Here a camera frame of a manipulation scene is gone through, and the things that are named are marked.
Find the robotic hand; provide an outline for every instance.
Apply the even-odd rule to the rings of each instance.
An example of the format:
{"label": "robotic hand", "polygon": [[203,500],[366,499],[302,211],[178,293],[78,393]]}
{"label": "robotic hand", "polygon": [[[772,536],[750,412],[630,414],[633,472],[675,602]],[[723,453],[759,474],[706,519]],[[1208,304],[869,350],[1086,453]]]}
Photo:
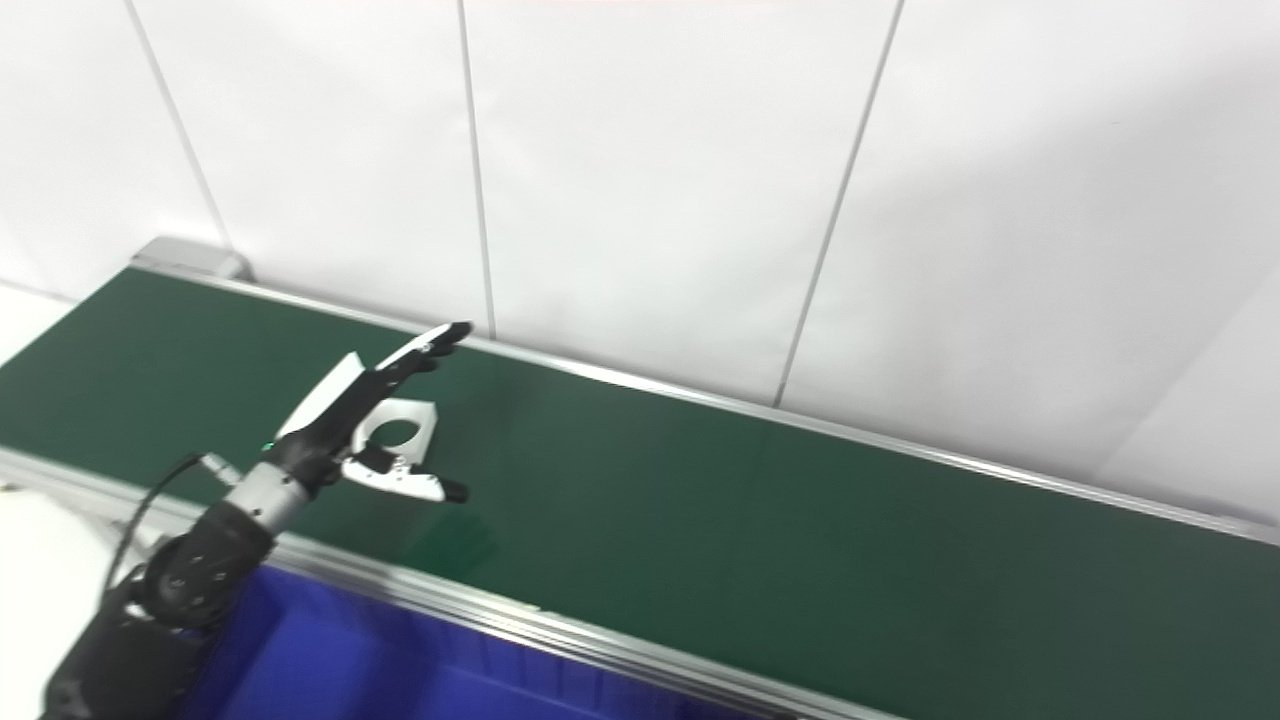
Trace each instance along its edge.
{"label": "robotic hand", "polygon": [[412,411],[411,401],[389,396],[415,373],[434,370],[435,359],[470,332],[470,323],[440,325],[371,370],[355,352],[343,357],[227,497],[106,593],[49,682],[44,720],[166,717],[195,682],[210,641],[275,536],[340,478],[465,502],[465,486],[420,471],[415,462],[421,457],[408,457],[406,446],[369,442],[366,428]]}

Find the white floor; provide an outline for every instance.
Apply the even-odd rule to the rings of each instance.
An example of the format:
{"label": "white floor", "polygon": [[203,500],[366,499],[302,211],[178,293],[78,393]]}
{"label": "white floor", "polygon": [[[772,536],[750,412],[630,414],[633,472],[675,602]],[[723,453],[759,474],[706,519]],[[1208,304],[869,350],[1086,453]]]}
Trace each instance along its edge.
{"label": "white floor", "polygon": [[[69,309],[0,286],[0,364]],[[0,720],[40,716],[45,680],[92,615],[110,553],[106,538],[49,498],[0,492]]]}

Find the green conveyor belt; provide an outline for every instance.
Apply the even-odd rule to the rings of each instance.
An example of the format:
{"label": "green conveyor belt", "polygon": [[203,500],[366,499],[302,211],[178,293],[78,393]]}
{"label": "green conveyor belt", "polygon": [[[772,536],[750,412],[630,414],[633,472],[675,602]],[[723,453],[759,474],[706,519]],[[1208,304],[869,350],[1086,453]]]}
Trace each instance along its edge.
{"label": "green conveyor belt", "polygon": [[[403,340],[129,269],[0,368],[0,445],[248,466]],[[472,501],[344,484],[300,534],[913,720],[1280,719],[1280,548],[476,350],[402,395]]]}

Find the black cable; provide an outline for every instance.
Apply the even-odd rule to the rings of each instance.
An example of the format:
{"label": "black cable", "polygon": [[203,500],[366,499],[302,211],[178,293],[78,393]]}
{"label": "black cable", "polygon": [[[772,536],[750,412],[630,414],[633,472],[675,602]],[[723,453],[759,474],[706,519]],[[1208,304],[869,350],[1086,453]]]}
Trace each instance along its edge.
{"label": "black cable", "polygon": [[152,486],[151,489],[147,491],[147,495],[142,496],[142,500],[138,502],[138,506],[133,510],[133,518],[129,518],[129,524],[124,527],[124,534],[120,536],[120,544],[115,546],[115,556],[111,557],[111,565],[110,568],[106,569],[106,579],[102,580],[104,600],[106,598],[106,594],[111,592],[113,580],[115,579],[115,573],[119,571],[120,561],[124,560],[124,553],[128,552],[129,543],[133,542],[133,533],[137,532],[138,525],[142,523],[142,516],[146,515],[147,509],[151,507],[151,502],[155,501],[155,498],[160,497],[160,493],[164,491],[165,486],[173,482],[174,478],[186,473],[195,465],[198,465],[200,459],[204,456],[205,456],[204,452],[192,452],[187,455],[186,457],[179,460],[178,464],[174,465],[165,474],[165,477],[160,478],[160,482]]}

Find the black fingertip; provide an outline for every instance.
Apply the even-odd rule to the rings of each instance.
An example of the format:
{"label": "black fingertip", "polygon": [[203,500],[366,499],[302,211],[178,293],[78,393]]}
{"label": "black fingertip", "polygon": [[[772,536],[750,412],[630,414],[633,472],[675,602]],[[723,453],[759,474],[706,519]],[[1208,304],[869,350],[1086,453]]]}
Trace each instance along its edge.
{"label": "black fingertip", "polygon": [[474,325],[466,320],[451,323],[449,329],[444,331],[440,337],[435,338],[433,345],[453,345],[454,342],[458,342],[471,334],[472,327]]}
{"label": "black fingertip", "polygon": [[396,465],[396,454],[372,442],[352,457],[365,468],[384,475]]}
{"label": "black fingertip", "polygon": [[471,491],[462,483],[440,478],[440,487],[444,488],[445,502],[466,502],[471,497]]}

